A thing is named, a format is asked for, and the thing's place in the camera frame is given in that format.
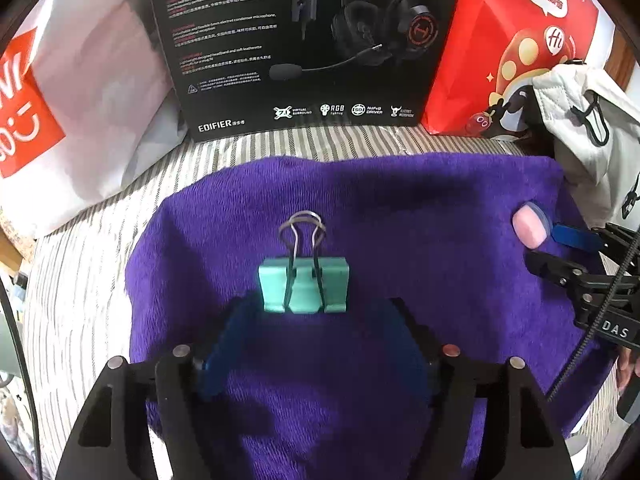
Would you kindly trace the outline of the person's right hand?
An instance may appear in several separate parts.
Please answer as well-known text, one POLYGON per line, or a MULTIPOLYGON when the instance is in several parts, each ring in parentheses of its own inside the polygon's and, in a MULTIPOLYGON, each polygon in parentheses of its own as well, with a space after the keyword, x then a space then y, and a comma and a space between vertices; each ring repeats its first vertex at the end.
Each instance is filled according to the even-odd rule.
POLYGON ((616 361, 616 386, 623 391, 634 376, 640 376, 639 353, 626 347, 620 347, 616 361))

